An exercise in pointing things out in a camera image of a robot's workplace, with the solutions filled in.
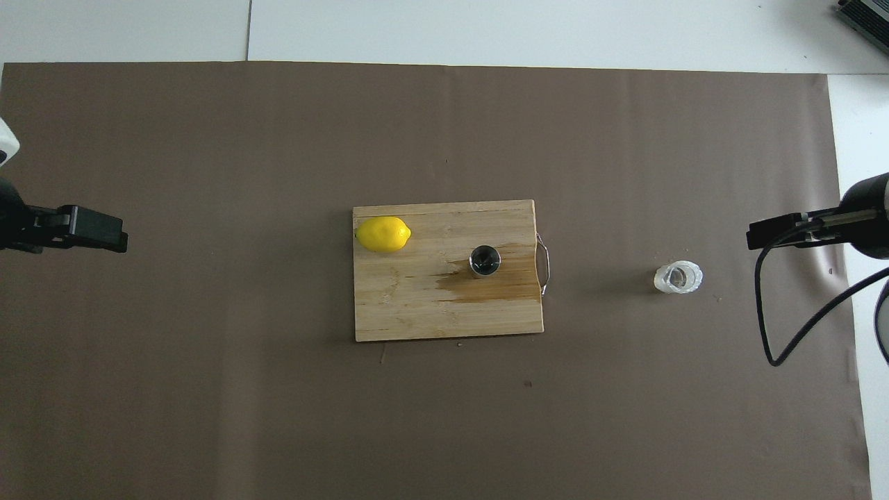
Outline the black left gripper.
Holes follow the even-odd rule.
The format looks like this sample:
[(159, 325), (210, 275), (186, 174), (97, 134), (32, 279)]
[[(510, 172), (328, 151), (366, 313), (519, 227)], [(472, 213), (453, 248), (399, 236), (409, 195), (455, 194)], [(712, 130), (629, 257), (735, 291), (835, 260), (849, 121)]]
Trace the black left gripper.
[(129, 234), (124, 231), (124, 221), (108, 213), (94, 211), (77, 205), (61, 206), (67, 216), (63, 222), (62, 241), (57, 240), (54, 228), (44, 223), (58, 215), (53, 208), (38, 208), (24, 203), (18, 190), (6, 179), (1, 179), (1, 249), (19, 252), (42, 253), (45, 247), (98, 248), (115, 253), (126, 253)]

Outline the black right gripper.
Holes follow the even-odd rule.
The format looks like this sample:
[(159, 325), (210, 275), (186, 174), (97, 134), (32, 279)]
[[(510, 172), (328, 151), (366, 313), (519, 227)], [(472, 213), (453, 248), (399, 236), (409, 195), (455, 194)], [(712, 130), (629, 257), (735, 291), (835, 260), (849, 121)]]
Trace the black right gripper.
[[(869, 219), (844, 224), (840, 227), (841, 240), (855, 250), (877, 260), (888, 259), (888, 174), (880, 174), (858, 181), (848, 189), (840, 202), (840, 213), (861, 213)], [(792, 212), (753, 222), (747, 230), (747, 249), (761, 250), (778, 237), (788, 233), (778, 247), (814, 248), (834, 244), (842, 215), (834, 209)]]

